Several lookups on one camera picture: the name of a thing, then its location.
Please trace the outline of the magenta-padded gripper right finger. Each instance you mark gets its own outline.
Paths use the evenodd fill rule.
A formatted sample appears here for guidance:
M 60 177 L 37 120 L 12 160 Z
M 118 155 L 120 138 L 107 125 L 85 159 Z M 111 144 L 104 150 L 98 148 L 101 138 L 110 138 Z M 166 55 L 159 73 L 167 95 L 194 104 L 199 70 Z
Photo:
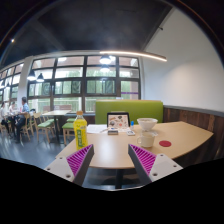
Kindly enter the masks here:
M 152 152 L 129 144 L 128 154 L 135 166 L 140 182 L 147 185 L 182 169 L 174 160 L 163 153 Z

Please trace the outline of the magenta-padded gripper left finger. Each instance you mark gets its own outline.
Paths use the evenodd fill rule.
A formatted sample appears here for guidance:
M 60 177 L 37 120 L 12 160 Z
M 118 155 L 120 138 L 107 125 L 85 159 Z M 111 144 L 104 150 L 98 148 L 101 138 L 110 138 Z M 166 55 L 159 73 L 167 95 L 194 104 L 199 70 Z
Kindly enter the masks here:
M 88 145 L 71 155 L 59 156 L 45 171 L 81 186 L 94 155 L 94 146 Z

